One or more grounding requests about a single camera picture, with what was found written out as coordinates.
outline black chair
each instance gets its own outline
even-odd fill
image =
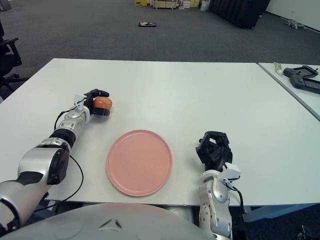
[[[8,77],[4,77],[8,73],[10,73],[10,71],[14,67],[20,66],[22,64],[22,62],[21,62],[20,55],[19,55],[18,50],[15,45],[15,41],[17,41],[18,38],[16,37],[14,39],[4,40],[3,36],[5,35],[5,32],[2,27],[1,21],[0,21],[0,31],[1,31],[1,35],[0,35],[0,75],[1,75],[0,88],[2,86],[6,86],[10,91],[14,92],[15,90],[9,85],[9,83],[25,82],[29,78],[28,77],[20,78],[20,76],[15,73],[11,74]]]

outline cable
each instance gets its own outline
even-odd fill
[[[49,206],[46,206],[46,207],[43,207],[43,208],[40,208],[40,209],[37,209],[37,210],[35,210],[34,212],[39,212],[39,211],[42,211],[42,210],[45,210],[45,209],[52,208],[52,207],[57,206],[57,205],[59,205],[59,204],[62,204],[62,203],[64,203],[64,202],[66,202],[68,199],[72,198],[72,197],[79,191],[79,189],[81,188],[81,186],[82,186],[82,184],[83,184],[83,182],[84,182],[84,172],[82,171],[81,166],[79,165],[79,163],[78,163],[71,155],[70,155],[70,158],[73,159],[73,161],[75,162],[75,164],[77,164],[77,166],[78,166],[79,169],[80,169],[81,177],[82,177],[80,186],[77,188],[77,190],[76,190],[72,195],[68,196],[67,198],[63,199],[62,201],[60,201],[60,202],[58,202],[58,203],[55,203],[55,204],[52,204],[52,205],[49,205]]]
[[[56,118],[56,120],[55,120],[55,122],[54,122],[53,130],[56,130],[56,128],[57,128],[57,122],[58,122],[59,118],[61,118],[61,116],[62,116],[63,114],[68,113],[68,112],[76,109],[76,108],[78,107],[77,104],[78,104],[78,103],[81,103],[82,101],[84,101],[84,100],[86,100],[86,99],[87,99],[87,98],[84,97],[82,100],[78,101],[78,102],[75,104],[76,106],[75,106],[74,108],[71,108],[71,109],[69,109],[69,110],[60,112],[60,114],[58,115],[58,117]]]
[[[240,216],[239,216],[239,218],[238,219],[243,219],[242,218],[242,215],[243,214],[245,214],[245,209],[244,209],[244,199],[243,199],[243,197],[242,197],[242,194],[241,194],[241,192],[235,187],[235,186],[232,186],[232,188],[231,187],[229,187],[228,185],[227,185],[227,183],[225,183],[225,186],[228,188],[228,189],[230,189],[230,190],[232,190],[232,191],[235,191],[235,192],[237,192],[238,194],[239,194],[239,197],[240,197],[240,208],[241,208],[241,210],[240,210]],[[236,219],[235,220],[235,224],[232,226],[232,230],[236,227],[236,225],[237,225],[237,220],[238,219]]]

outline wall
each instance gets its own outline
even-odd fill
[[[320,0],[270,0],[266,11],[320,31]]]

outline pink plate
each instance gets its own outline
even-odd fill
[[[172,161],[170,149],[162,137],[152,131],[134,130],[112,145],[106,171],[119,191],[140,197],[153,194],[166,183]]]

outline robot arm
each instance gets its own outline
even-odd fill
[[[49,138],[23,156],[18,178],[0,183],[0,236],[23,226],[52,185],[63,181],[71,148],[90,115],[110,114],[108,96],[98,89],[75,95],[73,106]]]
[[[227,135],[222,132],[206,132],[200,139],[196,152],[206,169],[200,177],[199,227],[214,239],[232,239],[229,191],[233,189],[233,181],[240,178],[241,172],[232,164],[233,155]]]

